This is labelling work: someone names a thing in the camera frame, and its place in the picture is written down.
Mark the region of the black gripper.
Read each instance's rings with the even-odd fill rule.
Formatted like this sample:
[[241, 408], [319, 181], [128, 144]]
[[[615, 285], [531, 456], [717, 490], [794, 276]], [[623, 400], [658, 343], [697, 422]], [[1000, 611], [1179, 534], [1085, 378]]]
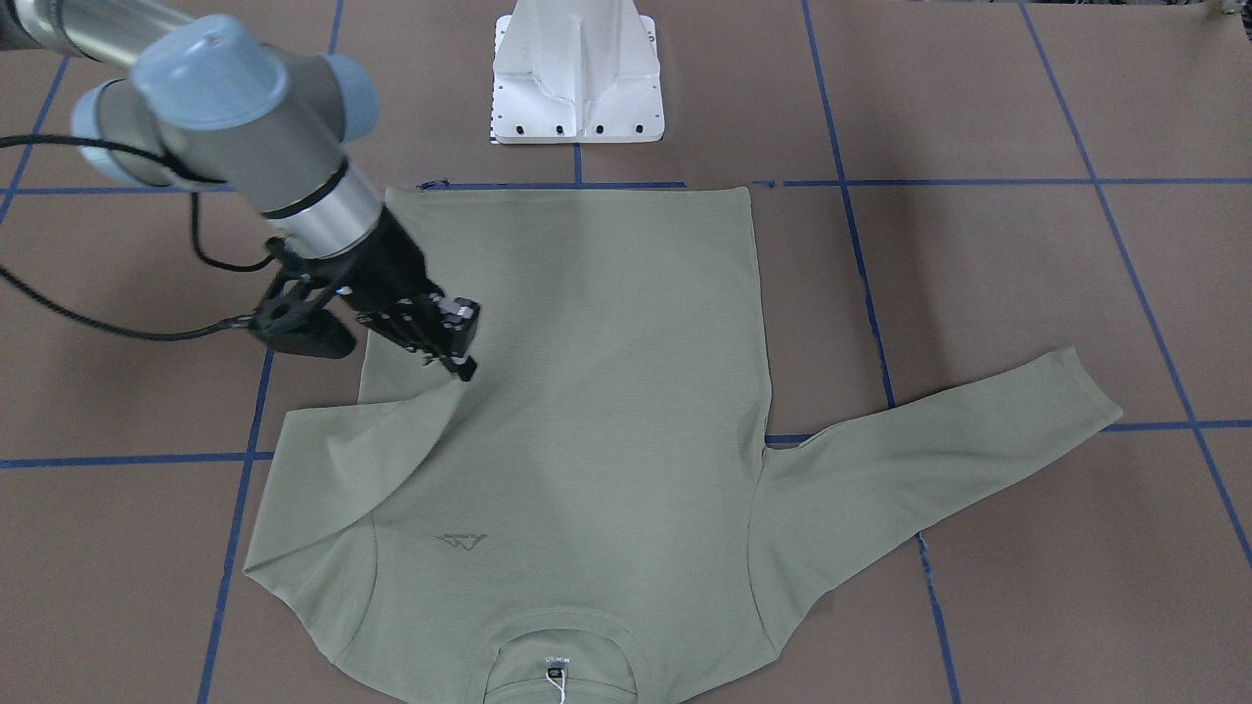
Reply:
[[391, 210], [383, 210], [371, 236], [353, 246], [348, 291], [341, 298], [359, 324], [414, 355], [441, 365], [456, 380], [470, 382], [478, 363], [470, 355], [481, 306], [451, 297], [426, 271], [424, 251]]

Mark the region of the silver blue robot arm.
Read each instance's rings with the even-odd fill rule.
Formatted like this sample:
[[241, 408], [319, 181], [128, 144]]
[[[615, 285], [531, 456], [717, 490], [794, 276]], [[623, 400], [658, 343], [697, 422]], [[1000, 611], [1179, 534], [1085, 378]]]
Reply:
[[379, 120], [376, 88], [356, 61], [285, 53], [232, 15], [194, 18], [162, 1], [5, 1], [3, 49], [121, 70], [81, 96], [70, 134], [10, 135], [4, 148], [75, 147], [108, 177], [187, 190], [194, 254], [219, 269], [232, 263], [202, 251], [200, 195], [232, 188], [273, 229], [262, 264], [278, 267], [253, 312], [188, 332], [104, 324], [4, 271], [28, 298], [131, 339], [245, 329], [278, 353], [344, 358], [356, 338], [331, 312], [339, 298], [381, 338], [472, 378], [480, 306], [429, 281], [424, 253], [344, 150]]

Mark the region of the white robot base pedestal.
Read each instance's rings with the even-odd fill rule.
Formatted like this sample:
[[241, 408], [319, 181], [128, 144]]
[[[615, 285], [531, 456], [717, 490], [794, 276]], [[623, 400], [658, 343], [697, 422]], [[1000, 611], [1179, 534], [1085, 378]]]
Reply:
[[493, 31], [498, 147], [644, 144], [666, 130], [654, 18], [634, 1], [518, 1]]

